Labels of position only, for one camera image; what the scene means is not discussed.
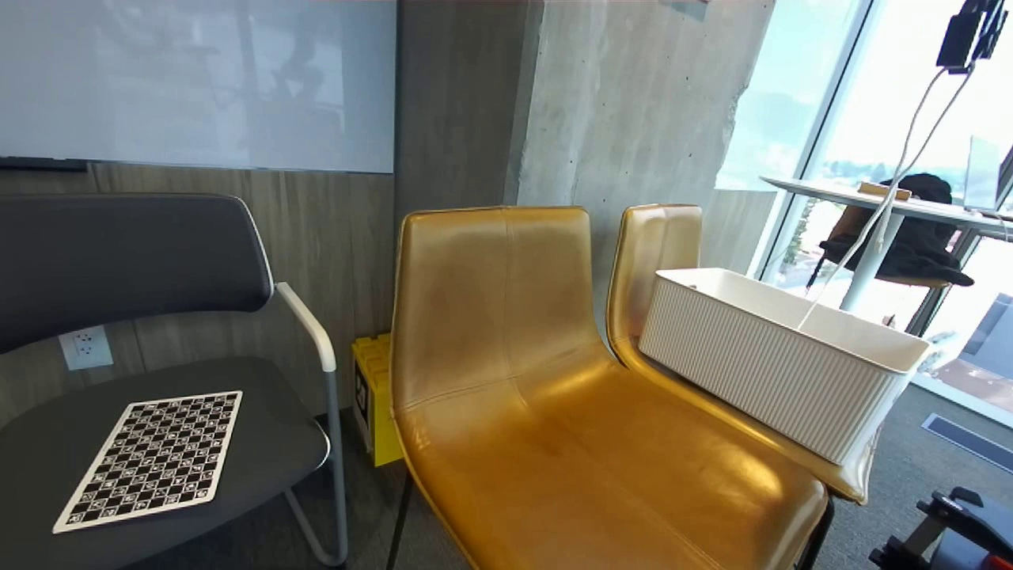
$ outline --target gray chair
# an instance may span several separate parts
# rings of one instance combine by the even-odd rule
[[[282,297],[312,332],[328,422],[262,359],[217,359],[118,378],[40,404],[0,429],[0,566],[123,566],[284,494],[319,564],[349,555],[337,356],[325,329],[274,282],[258,226],[231,197],[4,197],[0,356],[51,336]],[[55,531],[65,505],[130,404],[241,390],[217,499],[200,508]],[[337,537],[315,537],[291,484],[332,479]]]

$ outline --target whiteboard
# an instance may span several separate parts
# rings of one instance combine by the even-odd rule
[[[393,170],[395,0],[0,0],[0,159]]]

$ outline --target chair backrest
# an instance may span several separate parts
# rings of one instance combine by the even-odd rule
[[[506,384],[538,384],[527,372],[566,368],[582,356],[605,356],[582,209],[405,215],[393,319],[400,417],[451,397],[523,390]]]
[[[0,351],[274,297],[262,241],[234,197],[4,197],[0,261]]]
[[[607,305],[607,343],[621,360],[639,351],[635,343],[656,296],[656,270],[697,265],[701,233],[703,209],[695,202],[643,202],[624,212]]]

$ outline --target white box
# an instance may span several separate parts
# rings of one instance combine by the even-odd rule
[[[928,343],[729,270],[663,270],[639,350],[856,468]]]

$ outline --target yellow chair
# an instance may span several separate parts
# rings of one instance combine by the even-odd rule
[[[610,359],[582,209],[402,223],[393,413],[474,566],[794,566],[830,514],[803,468]]]
[[[815,472],[836,494],[863,505],[869,479],[874,466],[874,448],[856,466],[836,466],[809,448],[775,434],[773,429],[746,417],[745,413],[726,406],[721,400],[697,390],[695,384],[674,378],[663,365],[648,360],[635,345],[646,324],[646,311],[656,291],[656,270],[690,270],[701,262],[701,227],[703,212],[695,202],[643,202],[624,209],[619,233],[619,262],[610,282],[610,308],[607,308],[607,340],[624,360],[639,378],[659,380],[671,392],[678,392],[687,406],[701,410],[714,422],[730,426],[753,448],[775,451],[792,463]]]

